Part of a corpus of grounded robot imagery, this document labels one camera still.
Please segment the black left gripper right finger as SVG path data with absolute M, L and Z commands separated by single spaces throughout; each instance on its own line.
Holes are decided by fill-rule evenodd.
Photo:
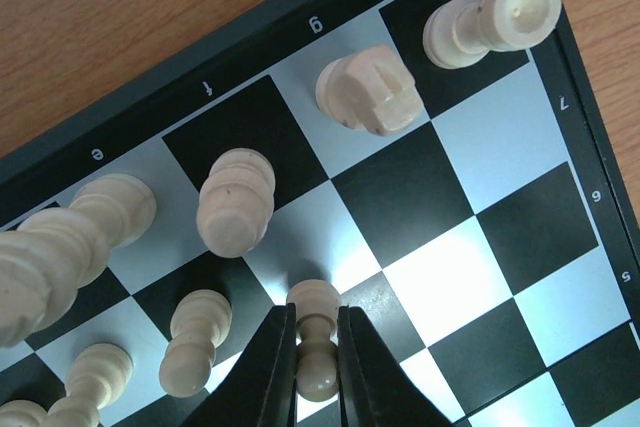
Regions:
M 360 307 L 338 314 L 339 403 L 343 426 L 450 426 L 405 374 Z

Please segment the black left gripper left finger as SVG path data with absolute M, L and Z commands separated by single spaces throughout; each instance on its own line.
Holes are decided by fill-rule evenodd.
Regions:
M 296 310 L 274 306 L 219 387 L 186 427 L 294 426 Z

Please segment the light wooden pawn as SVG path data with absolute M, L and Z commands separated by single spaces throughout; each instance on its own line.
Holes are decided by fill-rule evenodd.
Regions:
M 296 307 L 297 392 L 311 402 L 323 402 L 339 390 L 337 345 L 332 337 L 337 332 L 341 298 L 328 282 L 304 280 L 294 285 L 286 298 Z
M 1 427 L 39 427 L 46 419 L 47 411 L 28 400 L 14 400 L 0 408 Z
M 121 397 L 132 373 L 133 362 L 122 348 L 91 345 L 72 363 L 64 383 L 66 396 L 53 404 L 42 426 L 98 426 L 99 410 Z
M 168 395 L 186 398 L 203 389 L 231 323 L 231 305 L 219 292 L 199 289 L 182 298 L 171 317 L 171 341 L 159 368 L 159 382 Z

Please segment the light wooden chess piece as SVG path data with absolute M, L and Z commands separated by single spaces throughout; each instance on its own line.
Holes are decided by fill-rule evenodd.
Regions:
M 67 207 L 43 209 L 1 234 L 1 346 L 57 322 L 78 290 L 105 270 L 113 249 L 140 238 L 157 211 L 154 193 L 127 174 L 78 190 Z
M 328 64 L 317 80 L 315 97 L 333 121 L 378 136 L 403 131 L 424 112 L 414 77 L 387 44 Z
M 275 208 L 275 174 L 261 153 L 231 149 L 217 158 L 199 193 L 196 225 L 207 248 L 237 258 L 264 237 Z

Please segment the light wooden rook piece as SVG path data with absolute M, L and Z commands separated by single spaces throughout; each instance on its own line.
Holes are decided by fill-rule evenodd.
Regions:
M 423 29 L 429 60 L 444 69 L 472 66 L 491 52 L 523 51 L 555 29 L 562 0 L 451 0 Z

